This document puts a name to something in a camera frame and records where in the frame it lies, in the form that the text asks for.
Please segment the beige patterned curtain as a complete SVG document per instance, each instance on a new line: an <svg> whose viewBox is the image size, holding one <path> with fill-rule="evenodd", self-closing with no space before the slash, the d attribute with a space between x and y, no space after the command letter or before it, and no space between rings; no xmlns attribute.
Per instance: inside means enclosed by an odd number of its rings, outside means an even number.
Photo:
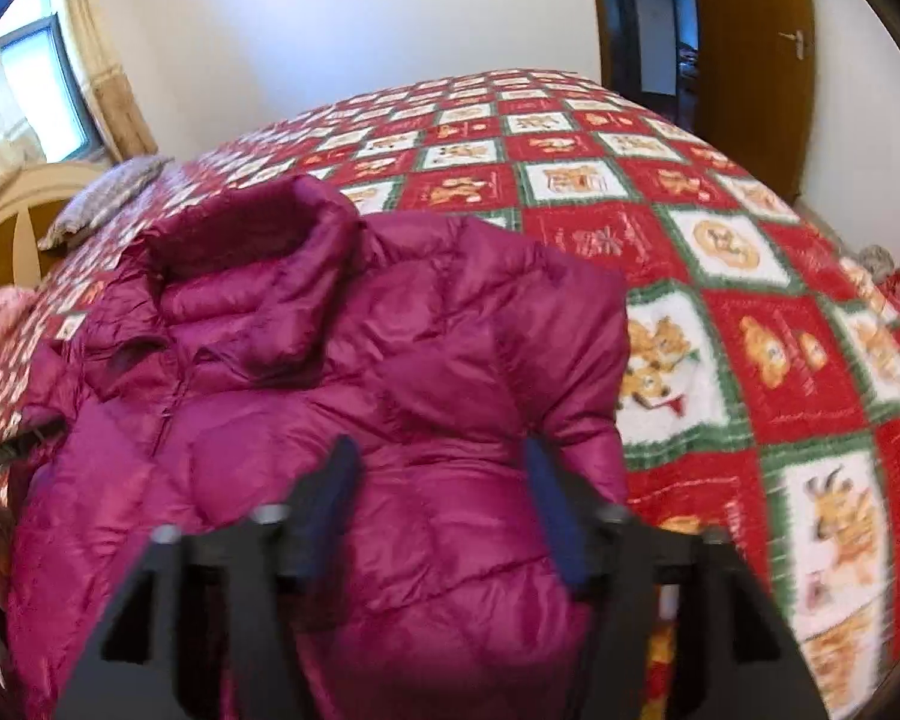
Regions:
<svg viewBox="0 0 900 720"><path fill-rule="evenodd" d="M110 158L157 153L98 0L58 0L58 16L80 96Z"/></svg>

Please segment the beige wooden headboard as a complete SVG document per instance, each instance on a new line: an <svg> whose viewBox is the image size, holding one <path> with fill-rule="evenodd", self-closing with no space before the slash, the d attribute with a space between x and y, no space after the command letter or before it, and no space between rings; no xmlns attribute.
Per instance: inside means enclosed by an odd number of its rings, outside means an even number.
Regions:
<svg viewBox="0 0 900 720"><path fill-rule="evenodd" d="M38 239L53 216L107 168L91 161L64 161L24 169L0 193L0 288L37 288L46 270Z"/></svg>

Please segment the striped grey pillow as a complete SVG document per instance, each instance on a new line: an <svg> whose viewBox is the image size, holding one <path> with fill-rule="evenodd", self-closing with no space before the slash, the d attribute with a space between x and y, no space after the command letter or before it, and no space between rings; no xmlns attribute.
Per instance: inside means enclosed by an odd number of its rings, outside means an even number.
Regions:
<svg viewBox="0 0 900 720"><path fill-rule="evenodd" d="M149 154L112 167L69 200L37 242L38 249L52 252L82 244L123 210L123 206L136 200L144 188L157 181L171 162L167 156Z"/></svg>

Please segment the brown wooden door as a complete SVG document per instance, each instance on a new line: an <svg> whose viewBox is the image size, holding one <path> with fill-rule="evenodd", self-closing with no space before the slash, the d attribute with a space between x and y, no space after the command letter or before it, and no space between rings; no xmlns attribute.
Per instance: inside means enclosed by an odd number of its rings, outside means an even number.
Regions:
<svg viewBox="0 0 900 720"><path fill-rule="evenodd" d="M694 132L795 202L813 119L813 0L696 0L696 10ZM803 60L781 37L797 29Z"/></svg>

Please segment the window with dark frame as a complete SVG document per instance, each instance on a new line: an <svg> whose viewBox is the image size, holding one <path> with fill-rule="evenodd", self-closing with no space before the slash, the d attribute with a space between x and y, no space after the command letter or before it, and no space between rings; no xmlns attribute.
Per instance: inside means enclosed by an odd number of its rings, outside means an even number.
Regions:
<svg viewBox="0 0 900 720"><path fill-rule="evenodd" d="M0 18L0 55L46 161L98 156L102 138L80 93L52 0L13 0Z"/></svg>

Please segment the magenta quilted down jacket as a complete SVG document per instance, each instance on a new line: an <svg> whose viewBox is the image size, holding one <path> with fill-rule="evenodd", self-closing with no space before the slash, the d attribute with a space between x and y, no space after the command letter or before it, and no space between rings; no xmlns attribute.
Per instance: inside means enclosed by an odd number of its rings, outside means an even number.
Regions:
<svg viewBox="0 0 900 720"><path fill-rule="evenodd" d="M23 419L9 653L52 715L160 525L227 527L338 437L364 474L333 571L287 627L329 718L554 718L590 616L562 587L521 444L606 499L626 280L475 216L361 215L310 176L139 232L74 335L40 345Z"/></svg>

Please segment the red green patchwork bedspread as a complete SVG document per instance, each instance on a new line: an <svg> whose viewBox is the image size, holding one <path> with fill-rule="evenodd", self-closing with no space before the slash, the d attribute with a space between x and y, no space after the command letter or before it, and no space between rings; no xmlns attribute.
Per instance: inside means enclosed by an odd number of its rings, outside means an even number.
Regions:
<svg viewBox="0 0 900 720"><path fill-rule="evenodd" d="M725 154L568 71L384 89L169 167L56 269L0 353L16 518L50 426L40 345L76 333L139 232L217 193L310 176L361 215L475 216L626 280L614 424L627 502L724 527L769 585L832 717L900 657L900 307Z"/></svg>

